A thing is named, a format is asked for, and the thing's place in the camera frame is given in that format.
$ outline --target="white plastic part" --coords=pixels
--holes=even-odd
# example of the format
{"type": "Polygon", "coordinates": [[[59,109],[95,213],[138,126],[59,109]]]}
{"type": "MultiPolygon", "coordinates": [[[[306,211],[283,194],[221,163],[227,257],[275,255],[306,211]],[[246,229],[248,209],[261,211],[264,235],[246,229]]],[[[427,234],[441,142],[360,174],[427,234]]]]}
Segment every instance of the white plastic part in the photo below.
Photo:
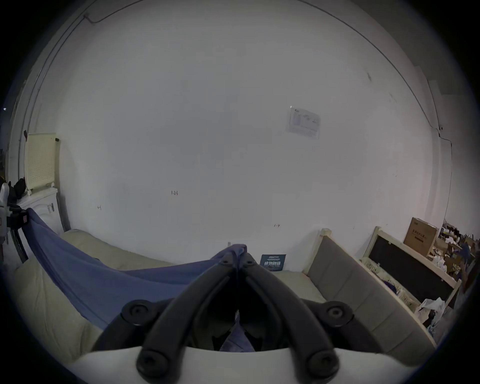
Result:
{"type": "Polygon", "coordinates": [[[0,246],[5,241],[7,233],[7,209],[5,207],[0,207],[0,246]]]}
{"type": "MultiPolygon", "coordinates": [[[[142,347],[92,352],[67,368],[89,384],[145,384],[135,367],[142,347]]],[[[415,370],[390,356],[335,349],[340,369],[331,384],[402,383],[415,370]]],[[[218,352],[186,347],[178,384],[298,383],[291,351],[218,352]]]]}
{"type": "Polygon", "coordinates": [[[3,183],[0,189],[0,206],[6,207],[8,202],[8,195],[10,194],[10,187],[7,183],[3,183]]]}
{"type": "Polygon", "coordinates": [[[27,137],[24,166],[29,191],[55,180],[55,138],[54,133],[30,133],[27,137]]]}

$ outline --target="black knob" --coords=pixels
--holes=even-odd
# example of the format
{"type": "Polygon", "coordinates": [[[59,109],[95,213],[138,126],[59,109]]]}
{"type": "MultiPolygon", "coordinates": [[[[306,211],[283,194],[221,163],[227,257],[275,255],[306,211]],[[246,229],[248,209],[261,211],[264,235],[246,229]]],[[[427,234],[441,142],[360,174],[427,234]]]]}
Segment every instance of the black knob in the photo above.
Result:
{"type": "Polygon", "coordinates": [[[168,359],[160,352],[142,350],[137,359],[137,371],[150,378],[164,376],[168,372],[168,359]]]}
{"type": "Polygon", "coordinates": [[[333,351],[316,352],[308,359],[307,366],[312,376],[326,379],[337,373],[338,357],[333,351]]]}
{"type": "Polygon", "coordinates": [[[158,311],[155,304],[147,300],[133,300],[123,306],[121,316],[130,324],[144,326],[156,319],[158,311]]]}

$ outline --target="blue blanket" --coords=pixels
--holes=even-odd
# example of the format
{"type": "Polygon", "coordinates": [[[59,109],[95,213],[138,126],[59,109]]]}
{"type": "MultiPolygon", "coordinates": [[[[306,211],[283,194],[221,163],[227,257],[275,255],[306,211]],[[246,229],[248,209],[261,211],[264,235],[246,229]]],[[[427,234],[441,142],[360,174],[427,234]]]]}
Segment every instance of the blue blanket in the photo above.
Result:
{"type": "Polygon", "coordinates": [[[101,329],[131,300],[152,302],[181,293],[201,273],[218,263],[227,252],[238,259],[247,247],[232,245],[210,260],[163,268],[117,271],[61,239],[28,209],[25,237],[40,265],[77,311],[101,329]]]}

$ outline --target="label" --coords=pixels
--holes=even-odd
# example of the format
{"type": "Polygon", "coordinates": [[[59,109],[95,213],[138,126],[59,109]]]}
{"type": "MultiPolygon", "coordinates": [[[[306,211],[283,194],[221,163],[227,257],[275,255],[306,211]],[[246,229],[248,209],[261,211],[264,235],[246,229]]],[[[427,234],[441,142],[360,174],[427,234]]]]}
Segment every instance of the label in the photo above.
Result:
{"type": "Polygon", "coordinates": [[[287,131],[318,139],[320,116],[305,109],[290,107],[290,124],[287,131]]]}
{"type": "Polygon", "coordinates": [[[262,255],[260,266],[273,272],[281,271],[285,263],[285,256],[286,255],[262,255]]]}

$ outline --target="white wall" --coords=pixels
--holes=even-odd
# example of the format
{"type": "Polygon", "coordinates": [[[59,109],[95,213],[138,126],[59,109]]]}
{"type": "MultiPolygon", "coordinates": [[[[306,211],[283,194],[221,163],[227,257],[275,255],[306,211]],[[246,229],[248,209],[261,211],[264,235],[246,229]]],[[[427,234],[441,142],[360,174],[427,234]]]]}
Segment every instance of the white wall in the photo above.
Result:
{"type": "Polygon", "coordinates": [[[352,0],[398,42],[444,94],[466,94],[468,83],[448,46],[405,0],[352,0]]]}
{"type": "Polygon", "coordinates": [[[61,140],[72,228],[175,262],[230,241],[300,270],[323,227],[360,257],[377,225],[402,240],[430,192],[431,128],[405,82],[296,1],[146,0],[84,21],[32,121],[61,140]],[[319,140],[286,132],[290,105],[320,115],[319,140]]]}
{"type": "Polygon", "coordinates": [[[432,130],[433,164],[431,194],[427,202],[425,220],[440,228],[445,220],[450,185],[452,180],[452,147],[448,140],[442,139],[436,130],[432,130]]]}
{"type": "Polygon", "coordinates": [[[443,95],[442,134],[453,142],[452,187],[446,220],[480,238],[480,119],[472,98],[443,95]]]}

